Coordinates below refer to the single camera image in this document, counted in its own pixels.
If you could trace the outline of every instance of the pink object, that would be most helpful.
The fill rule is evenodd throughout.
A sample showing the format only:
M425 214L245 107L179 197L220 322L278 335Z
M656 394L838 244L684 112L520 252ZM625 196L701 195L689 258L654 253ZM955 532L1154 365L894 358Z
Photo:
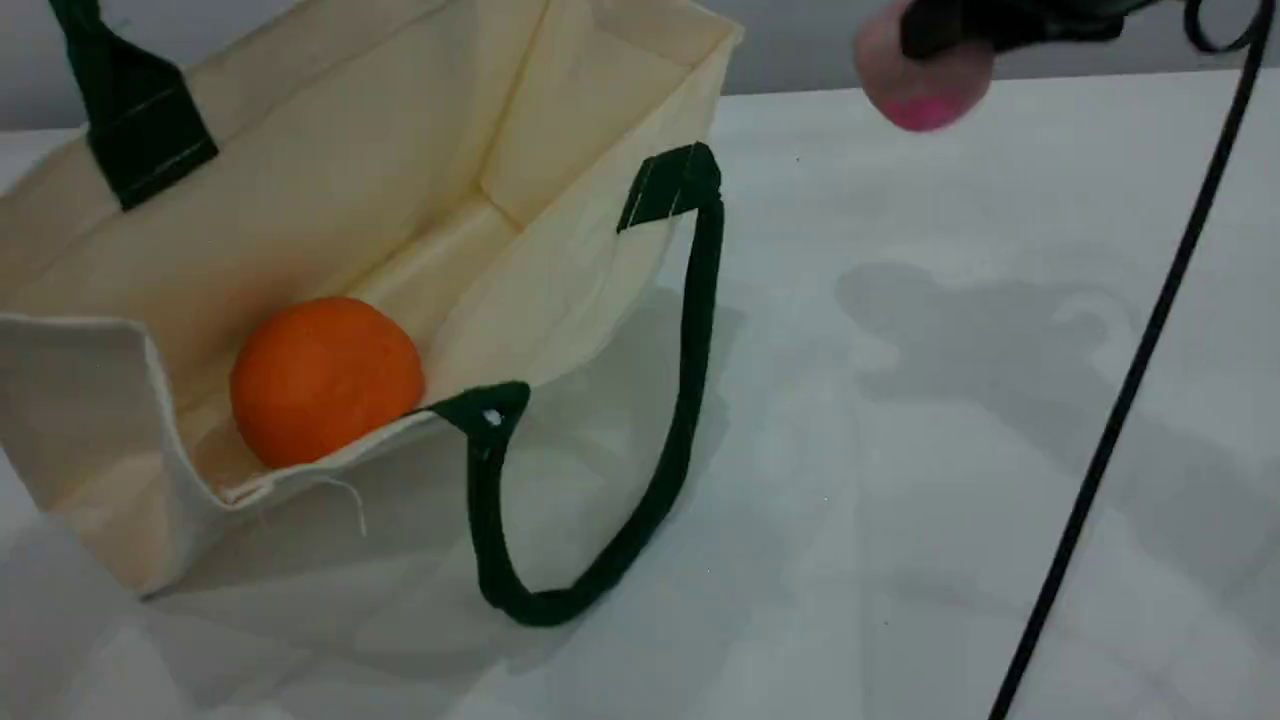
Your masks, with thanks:
M927 63L906 59L899 20L908 4L896 0L863 24L854 40L854 64L863 91L888 122L932 132L963 118L987 95L996 54L986 42L969 41Z

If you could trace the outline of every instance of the cream canvas tote bag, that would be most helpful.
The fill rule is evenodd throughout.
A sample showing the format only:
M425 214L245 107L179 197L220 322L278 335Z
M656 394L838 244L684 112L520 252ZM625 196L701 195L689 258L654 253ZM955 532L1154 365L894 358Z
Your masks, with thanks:
M52 0L90 123L0 199L0 443L123 584L175 582L253 509L442 421L468 441L485 598L570 620L687 474L723 234L701 143L740 29L684 0L307 0L180 72ZM608 343L696 213L680 393L654 479L572 585L529 591L500 514L531 388ZM269 471L228 374L248 333L347 295L396 320L420 410Z

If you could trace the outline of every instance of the orange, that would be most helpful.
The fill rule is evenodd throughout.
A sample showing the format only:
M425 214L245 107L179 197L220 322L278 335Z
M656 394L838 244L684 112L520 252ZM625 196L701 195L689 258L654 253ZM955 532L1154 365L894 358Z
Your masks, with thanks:
M426 391L404 331L351 297L301 302L250 336L232 370L241 437L269 468L315 462L412 410Z

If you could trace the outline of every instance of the grey background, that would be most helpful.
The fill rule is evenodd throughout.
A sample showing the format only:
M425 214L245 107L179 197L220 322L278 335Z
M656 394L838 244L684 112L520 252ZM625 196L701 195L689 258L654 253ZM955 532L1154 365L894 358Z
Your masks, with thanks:
M887 0L704 0L748 27L728 92L858 85L854 29ZM1238 32L1256 0L1206 0L1207 24ZM174 61L196 63L280 13L292 0L102 0L113 27ZM1132 18L1108 46L1038 47L1004 58L1000 77L1169 72L1236 64L1197 56L1172 0ZM0 0L0 129L69 127L83 119L46 0Z

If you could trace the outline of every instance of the bag handle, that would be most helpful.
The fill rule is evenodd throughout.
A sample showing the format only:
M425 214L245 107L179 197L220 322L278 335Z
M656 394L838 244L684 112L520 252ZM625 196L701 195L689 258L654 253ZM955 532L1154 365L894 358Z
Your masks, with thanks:
M511 561L502 523L502 468L530 387L506 383L476 388L431 409L467 436L467 515L489 605L529 626L573 620L609 592L653 539L689 475L694 433L701 414L716 314L716 286L724 237L721 173L703 143L645 161L631 190L618 232L698 210L681 316L680 387L667 442L649 488L635 511L585 573L570 587L532 592Z
M122 40L97 0L49 0L88 114L88 145L131 210L218 155L182 70Z

